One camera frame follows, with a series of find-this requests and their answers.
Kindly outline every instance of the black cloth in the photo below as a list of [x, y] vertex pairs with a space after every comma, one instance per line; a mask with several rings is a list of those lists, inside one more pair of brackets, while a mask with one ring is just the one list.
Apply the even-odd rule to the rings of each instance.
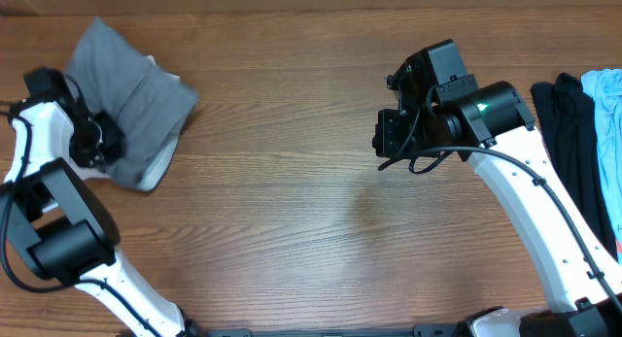
[[596, 153], [594, 101], [581, 81], [561, 74], [555, 84], [532, 86], [544, 144], [562, 184], [594, 235], [617, 259]]

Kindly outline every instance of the wooden table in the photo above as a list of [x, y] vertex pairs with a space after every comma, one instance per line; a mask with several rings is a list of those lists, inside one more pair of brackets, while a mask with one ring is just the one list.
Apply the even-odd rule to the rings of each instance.
[[[25, 71], [64, 68], [91, 19], [0, 18], [1, 97], [27, 95]], [[104, 19], [200, 95], [154, 193], [88, 185], [134, 266], [203, 326], [406, 327], [544, 304], [527, 252], [466, 163], [376, 170], [376, 112], [396, 106], [383, 76], [453, 38], [480, 85], [509, 81], [533, 108], [535, 82], [622, 66], [622, 9]], [[1, 125], [4, 175], [15, 138]], [[82, 293], [29, 294], [4, 275], [0, 326], [3, 336], [123, 329]]]

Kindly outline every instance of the blue shirt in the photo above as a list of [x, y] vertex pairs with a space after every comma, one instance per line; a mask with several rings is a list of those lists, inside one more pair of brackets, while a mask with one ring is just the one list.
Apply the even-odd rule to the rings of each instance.
[[594, 99], [601, 188], [622, 264], [622, 70], [590, 71], [581, 83]]

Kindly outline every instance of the gray cloth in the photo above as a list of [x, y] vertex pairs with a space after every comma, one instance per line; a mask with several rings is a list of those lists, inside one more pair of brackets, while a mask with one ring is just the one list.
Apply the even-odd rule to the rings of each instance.
[[78, 43], [66, 72], [80, 85], [93, 114], [105, 111], [125, 134], [124, 157], [105, 172], [122, 186], [141, 189], [141, 179], [158, 152], [179, 137], [197, 101], [196, 92], [99, 17]]

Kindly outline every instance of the folded clothing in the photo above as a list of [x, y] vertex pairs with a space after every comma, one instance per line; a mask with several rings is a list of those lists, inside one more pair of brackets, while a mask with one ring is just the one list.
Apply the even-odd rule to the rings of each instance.
[[66, 73], [78, 82], [93, 114], [105, 111], [125, 134], [124, 157], [105, 166], [105, 172], [124, 187], [155, 188], [198, 99], [196, 92], [99, 17], [78, 43]]
[[594, 101], [569, 74], [555, 84], [534, 84], [532, 96], [553, 168], [594, 235], [616, 258], [596, 155]]
[[622, 70], [590, 71], [581, 83], [595, 103], [601, 188], [622, 263]]

